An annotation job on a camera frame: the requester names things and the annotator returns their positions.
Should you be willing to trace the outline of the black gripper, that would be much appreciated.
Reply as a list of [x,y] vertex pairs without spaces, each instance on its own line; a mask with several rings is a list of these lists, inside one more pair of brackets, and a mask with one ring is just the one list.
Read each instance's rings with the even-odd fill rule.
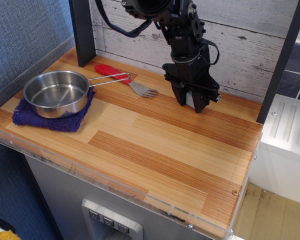
[[201,113],[210,104],[221,99],[218,93],[220,86],[209,73],[211,63],[208,44],[201,44],[198,53],[192,59],[174,59],[173,63],[165,63],[165,79],[171,83],[172,91],[181,106],[186,105],[186,94],[192,92],[192,100],[196,113]]

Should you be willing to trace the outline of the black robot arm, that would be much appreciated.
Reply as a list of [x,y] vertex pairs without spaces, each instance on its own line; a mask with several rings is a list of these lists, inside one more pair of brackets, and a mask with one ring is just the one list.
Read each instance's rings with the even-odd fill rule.
[[216,44],[203,38],[205,23],[191,0],[124,0],[122,6],[133,17],[154,22],[170,45],[173,62],[162,68],[180,105],[192,103],[201,113],[211,101],[220,100],[220,86],[209,73],[219,60],[210,59],[209,47]]

